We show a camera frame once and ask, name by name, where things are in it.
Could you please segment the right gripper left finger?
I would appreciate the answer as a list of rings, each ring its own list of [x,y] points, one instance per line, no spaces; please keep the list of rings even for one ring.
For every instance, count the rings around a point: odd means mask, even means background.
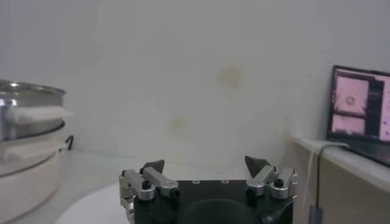
[[[159,193],[162,197],[180,197],[179,182],[163,175],[163,159],[148,162],[137,172],[134,169],[123,170],[119,175],[119,196],[122,200],[137,197],[141,201],[150,201]]]

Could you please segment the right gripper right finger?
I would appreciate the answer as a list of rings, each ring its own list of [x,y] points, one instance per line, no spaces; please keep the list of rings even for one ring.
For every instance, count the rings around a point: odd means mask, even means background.
[[[268,192],[278,200],[297,197],[297,172],[293,168],[278,170],[266,159],[252,156],[245,156],[244,161],[251,176],[246,181],[249,194],[262,197]]]

